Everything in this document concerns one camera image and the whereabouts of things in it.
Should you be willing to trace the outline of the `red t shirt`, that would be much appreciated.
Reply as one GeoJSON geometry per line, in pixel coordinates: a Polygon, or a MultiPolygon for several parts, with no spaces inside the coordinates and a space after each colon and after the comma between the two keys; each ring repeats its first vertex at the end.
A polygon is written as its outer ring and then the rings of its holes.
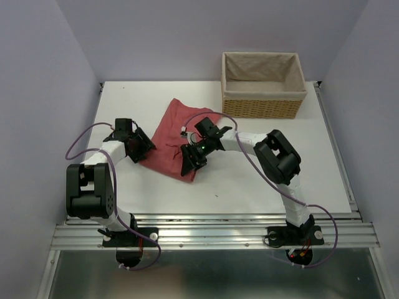
{"type": "Polygon", "coordinates": [[[209,108],[188,107],[178,99],[172,99],[151,139],[156,149],[150,151],[140,164],[173,179],[186,183],[193,182],[195,172],[192,171],[186,176],[181,175],[183,156],[180,146],[187,144],[188,141],[182,138],[180,133],[189,118],[192,120],[188,124],[188,131],[197,132],[195,124],[204,117],[208,117],[213,123],[217,123],[221,118],[220,115],[213,114],[209,108]]]}

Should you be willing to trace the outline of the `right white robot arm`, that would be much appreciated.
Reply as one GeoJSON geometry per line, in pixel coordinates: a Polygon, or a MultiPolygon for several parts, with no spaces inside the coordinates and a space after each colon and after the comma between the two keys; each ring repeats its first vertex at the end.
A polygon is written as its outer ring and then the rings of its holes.
{"type": "Polygon", "coordinates": [[[218,128],[205,117],[195,124],[193,132],[182,126],[181,136],[188,141],[181,146],[182,176],[206,166],[208,155],[214,151],[240,151],[246,158],[257,158],[255,170],[281,195],[286,212],[284,226],[267,227],[266,245],[279,248],[324,244],[322,230],[300,192],[300,155],[281,131],[245,133],[237,126],[218,128]]]}

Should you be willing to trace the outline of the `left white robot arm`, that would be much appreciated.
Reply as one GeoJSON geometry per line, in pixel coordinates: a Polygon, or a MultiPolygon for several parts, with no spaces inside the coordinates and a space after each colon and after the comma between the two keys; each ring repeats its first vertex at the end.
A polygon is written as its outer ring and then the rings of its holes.
{"type": "Polygon", "coordinates": [[[110,129],[90,158],[67,167],[67,214],[100,224],[105,247],[157,247],[158,229],[139,229],[135,216],[118,207],[115,170],[121,160],[139,163],[156,147],[130,118],[115,119],[110,129]]]}

